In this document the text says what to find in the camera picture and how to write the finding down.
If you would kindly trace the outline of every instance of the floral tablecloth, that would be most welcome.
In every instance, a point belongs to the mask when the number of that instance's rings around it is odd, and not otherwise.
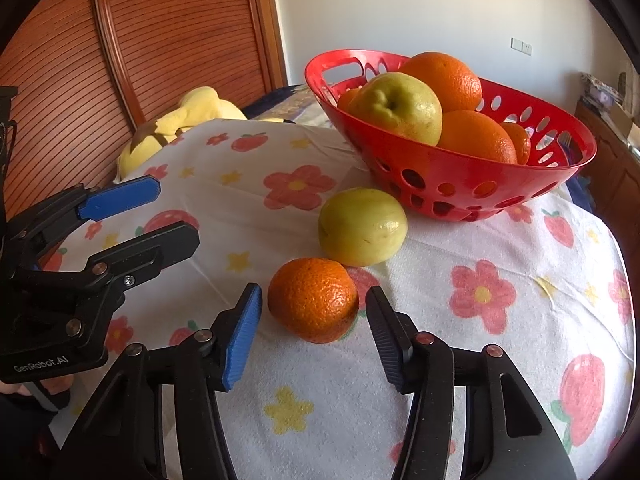
[[[158,200],[84,225],[49,268],[82,269],[90,254],[179,219],[198,228],[200,247],[127,293],[106,339],[110,362],[79,375],[52,424],[59,443],[128,343],[177,344],[232,307],[247,282],[266,290],[286,261],[321,256],[321,204],[338,190],[371,186],[335,130],[254,121],[193,128],[131,177],[143,173],[161,181]],[[396,256],[348,269],[361,311],[339,341],[306,343],[263,309],[244,377],[218,396],[238,478],[390,477],[410,400],[386,382],[366,321],[364,292],[377,284],[419,329],[451,346],[503,346],[578,478],[588,478],[622,432],[635,362],[625,267],[608,229],[554,194],[481,222],[408,218]],[[164,406],[169,475],[180,478],[173,407]],[[460,474],[462,391],[455,408],[448,478]]]

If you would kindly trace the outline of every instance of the fruit bowl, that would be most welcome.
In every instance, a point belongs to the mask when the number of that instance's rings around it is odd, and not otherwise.
[[[305,79],[336,129],[363,158],[382,189],[432,218],[473,222],[541,196],[562,184],[596,153],[591,132],[571,114],[541,99],[481,79],[478,111],[501,123],[516,121],[531,135],[531,155],[518,166],[449,152],[367,124],[335,106],[366,71],[397,70],[408,58],[373,50],[332,50],[313,58]],[[324,73],[357,63],[362,74],[329,84]],[[571,154],[569,163],[565,149]]]

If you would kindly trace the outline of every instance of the human hand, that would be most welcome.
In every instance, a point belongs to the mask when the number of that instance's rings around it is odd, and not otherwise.
[[[51,395],[60,394],[74,383],[74,375],[65,375],[62,377],[53,377],[52,379],[43,379],[40,381]],[[25,397],[31,397],[31,393],[24,384],[4,384],[0,381],[0,394],[20,394]]]

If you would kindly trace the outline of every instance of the stuffed animal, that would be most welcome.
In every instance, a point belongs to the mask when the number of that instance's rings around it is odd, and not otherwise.
[[[165,115],[138,127],[118,157],[116,179],[126,178],[169,142],[190,128],[212,119],[246,120],[246,117],[233,103],[220,99],[218,93],[209,86],[187,92],[178,105]],[[282,122],[279,119],[269,121]]]

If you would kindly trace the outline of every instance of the metal pin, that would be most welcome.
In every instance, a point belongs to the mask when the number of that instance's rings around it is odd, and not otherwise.
[[[140,343],[131,343],[127,346],[124,351],[130,357],[135,357],[136,355],[140,355],[142,353],[142,345]]]
[[[418,332],[415,335],[415,340],[422,345],[431,345],[436,341],[436,336],[431,332]]]
[[[502,350],[502,348],[500,348],[498,345],[489,345],[486,348],[486,352],[491,356],[491,357],[502,357],[504,354],[504,351]]]
[[[69,337],[77,336],[82,330],[82,322],[79,319],[73,318],[70,319],[65,326],[66,334]]]
[[[107,270],[107,264],[105,262],[99,262],[93,266],[93,268],[91,269],[91,272],[94,273],[96,276],[100,276],[101,274],[104,274],[106,270]]]
[[[198,330],[195,334],[193,334],[193,337],[196,339],[196,341],[204,343],[209,341],[213,337],[213,333],[211,332],[211,330],[207,330],[205,328],[203,330]]]

